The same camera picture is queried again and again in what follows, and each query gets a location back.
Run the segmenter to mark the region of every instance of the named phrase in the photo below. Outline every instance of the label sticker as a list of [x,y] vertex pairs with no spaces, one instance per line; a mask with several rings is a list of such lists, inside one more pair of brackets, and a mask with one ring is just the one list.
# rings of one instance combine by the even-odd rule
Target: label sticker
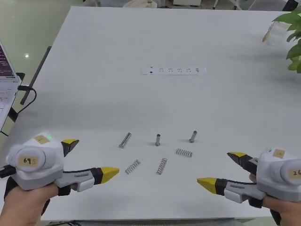
[[301,169],[290,169],[288,171],[288,177],[292,180],[300,180],[301,179]]
[[34,137],[33,139],[38,141],[41,145],[49,142],[49,140],[46,137],[44,137],[43,135],[38,135],[38,136]]
[[38,156],[20,155],[18,158],[18,166],[36,167],[38,163]]
[[275,149],[275,151],[273,153],[273,157],[277,157],[277,158],[283,159],[284,154],[285,154],[284,150]]

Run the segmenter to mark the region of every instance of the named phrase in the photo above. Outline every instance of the power outlet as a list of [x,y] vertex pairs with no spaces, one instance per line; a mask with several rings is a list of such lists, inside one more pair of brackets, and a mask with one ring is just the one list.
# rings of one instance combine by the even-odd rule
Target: power outlet
[[142,69],[143,75],[205,75],[204,67],[149,67]]

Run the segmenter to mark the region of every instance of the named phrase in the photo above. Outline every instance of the chair leg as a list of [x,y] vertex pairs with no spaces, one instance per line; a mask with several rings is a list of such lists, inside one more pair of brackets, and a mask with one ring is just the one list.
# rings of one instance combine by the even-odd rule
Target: chair leg
[[215,3],[214,3],[214,5],[213,5],[212,9],[215,9],[215,8],[216,8],[216,5],[217,5],[218,1],[219,1],[219,0],[215,0]]

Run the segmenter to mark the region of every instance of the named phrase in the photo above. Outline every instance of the metal spring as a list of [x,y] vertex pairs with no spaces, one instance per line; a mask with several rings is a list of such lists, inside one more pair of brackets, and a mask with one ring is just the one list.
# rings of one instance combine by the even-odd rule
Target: metal spring
[[126,170],[125,172],[127,174],[131,173],[138,165],[140,164],[140,161],[138,159],[135,160],[135,162],[133,162],[132,165],[130,165]]
[[166,163],[167,163],[167,159],[163,158],[163,159],[161,160],[161,162],[160,162],[159,167],[158,167],[157,174],[159,174],[159,175],[162,174],[162,172],[163,172],[163,170],[164,170],[164,167],[165,167]]
[[179,154],[179,155],[184,155],[186,157],[192,157],[192,152],[189,152],[189,151],[186,151],[184,149],[180,149],[180,148],[177,148],[176,151],[175,151],[176,154]]

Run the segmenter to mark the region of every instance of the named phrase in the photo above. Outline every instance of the metal bolt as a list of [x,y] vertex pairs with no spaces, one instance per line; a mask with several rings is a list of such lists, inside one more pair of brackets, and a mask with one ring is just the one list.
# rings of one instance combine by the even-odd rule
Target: metal bolt
[[194,143],[194,138],[196,138],[197,133],[198,133],[198,132],[197,132],[196,130],[193,131],[192,136],[191,136],[191,138],[189,139],[189,142],[190,142],[190,143]]
[[155,146],[160,146],[160,137],[161,135],[160,134],[157,134],[157,137],[156,137],[156,143],[155,143]]
[[123,139],[123,141],[119,145],[120,148],[124,148],[124,146],[126,145],[127,141],[130,139],[131,135],[132,135],[131,133],[128,133],[126,135],[126,137]]

